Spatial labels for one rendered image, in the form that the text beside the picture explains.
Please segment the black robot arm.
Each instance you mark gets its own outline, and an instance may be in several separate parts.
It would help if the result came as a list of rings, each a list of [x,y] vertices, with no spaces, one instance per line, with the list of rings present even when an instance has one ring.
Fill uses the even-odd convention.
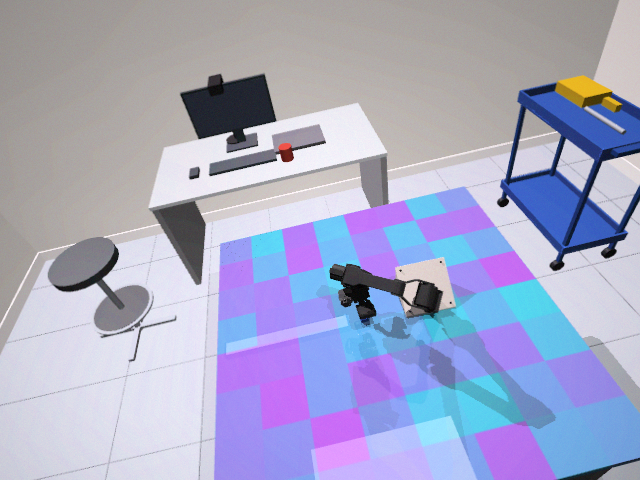
[[[333,264],[329,270],[330,279],[340,281],[344,289],[338,291],[338,296],[341,305],[343,307],[351,306],[354,301],[358,303],[356,294],[352,289],[362,290],[366,286],[389,292],[391,295],[401,297],[409,306],[425,310],[428,313],[438,313],[443,291],[438,290],[438,287],[434,283],[423,281],[420,279],[414,279],[410,281],[402,281],[399,279],[387,279],[379,276],[375,276],[372,273],[361,269],[360,266],[354,264],[347,264],[346,266]],[[414,306],[404,296],[406,283],[418,281],[420,282],[417,288]],[[422,282],[422,283],[421,283]]]

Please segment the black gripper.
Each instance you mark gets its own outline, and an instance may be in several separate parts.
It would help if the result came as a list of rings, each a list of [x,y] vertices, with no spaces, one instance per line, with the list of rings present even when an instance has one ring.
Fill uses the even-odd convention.
[[[369,290],[368,286],[366,286],[362,290],[352,289],[353,293],[356,294],[356,297],[359,303],[359,305],[355,305],[355,306],[356,306],[359,318],[361,320],[375,317],[377,315],[374,304],[372,304],[371,301],[367,299],[370,297],[368,290]]]

